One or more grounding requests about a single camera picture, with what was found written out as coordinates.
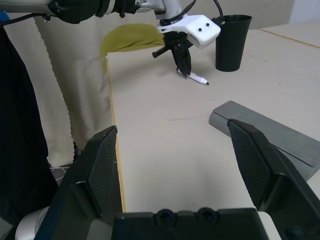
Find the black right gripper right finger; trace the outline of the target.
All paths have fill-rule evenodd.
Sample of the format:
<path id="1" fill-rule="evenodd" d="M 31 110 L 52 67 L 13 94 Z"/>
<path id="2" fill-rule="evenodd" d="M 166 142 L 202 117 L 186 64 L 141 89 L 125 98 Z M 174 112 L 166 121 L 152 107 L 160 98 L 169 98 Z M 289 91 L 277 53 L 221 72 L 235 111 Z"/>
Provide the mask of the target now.
<path id="1" fill-rule="evenodd" d="M 267 213 L 281 239 L 320 238 L 320 200 L 292 162 L 253 125 L 227 122 L 238 169 L 259 212 Z"/>

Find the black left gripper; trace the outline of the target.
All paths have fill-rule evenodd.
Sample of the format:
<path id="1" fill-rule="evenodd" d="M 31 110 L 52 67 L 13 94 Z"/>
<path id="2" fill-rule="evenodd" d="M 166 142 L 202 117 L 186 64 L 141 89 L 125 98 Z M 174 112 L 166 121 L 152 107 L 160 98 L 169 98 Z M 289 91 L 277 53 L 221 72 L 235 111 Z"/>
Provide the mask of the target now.
<path id="1" fill-rule="evenodd" d="M 184 76 L 191 73 L 191 55 L 189 48 L 193 44 L 187 39 L 187 34 L 184 32 L 168 32 L 163 35 L 164 46 L 152 52 L 153 58 L 157 58 L 167 51 L 171 51 L 176 68 Z"/>

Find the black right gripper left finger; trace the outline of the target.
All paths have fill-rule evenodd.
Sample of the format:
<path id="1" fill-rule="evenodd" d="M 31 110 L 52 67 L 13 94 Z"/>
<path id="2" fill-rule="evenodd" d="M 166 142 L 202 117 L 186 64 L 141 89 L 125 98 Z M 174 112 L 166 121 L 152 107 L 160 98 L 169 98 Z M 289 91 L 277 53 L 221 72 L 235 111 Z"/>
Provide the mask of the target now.
<path id="1" fill-rule="evenodd" d="M 85 240 L 91 224 L 113 224 L 118 211 L 117 127 L 95 134 L 69 167 L 35 235 L 37 240 Z"/>

